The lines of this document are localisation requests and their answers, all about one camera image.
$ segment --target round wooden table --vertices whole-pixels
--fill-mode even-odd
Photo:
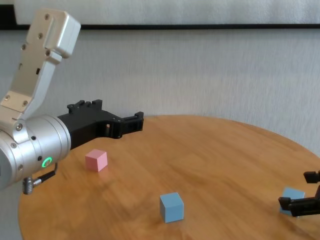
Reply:
[[[85,168],[107,151],[101,172]],[[318,240],[320,215],[281,214],[285,187],[313,197],[317,156],[270,131],[201,116],[147,117],[141,132],[72,150],[57,175],[23,195],[25,240]],[[160,195],[178,192],[184,220],[164,223]]]

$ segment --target light blue cube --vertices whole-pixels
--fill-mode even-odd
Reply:
[[[184,208],[184,202],[177,192],[160,196],[160,213],[166,224],[184,219]]]
[[[303,191],[299,191],[290,187],[286,187],[283,191],[282,197],[284,198],[291,198],[291,199],[303,199],[305,197],[305,193]],[[287,214],[292,216],[291,212],[288,210],[283,210],[280,207],[280,213]]]

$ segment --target pink cube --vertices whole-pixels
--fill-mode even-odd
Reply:
[[[85,166],[87,169],[100,172],[108,165],[107,152],[94,149],[85,155]]]

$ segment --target wall molding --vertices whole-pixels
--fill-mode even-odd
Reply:
[[[28,30],[19,25],[13,4],[0,5],[0,30]],[[320,29],[320,24],[192,24],[192,25],[81,25],[82,30],[215,30],[215,29]]]

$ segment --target textured wall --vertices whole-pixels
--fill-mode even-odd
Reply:
[[[25,31],[0,32],[0,96]],[[122,117],[196,114],[250,123],[320,153],[319,30],[82,31],[38,114],[102,99]]]

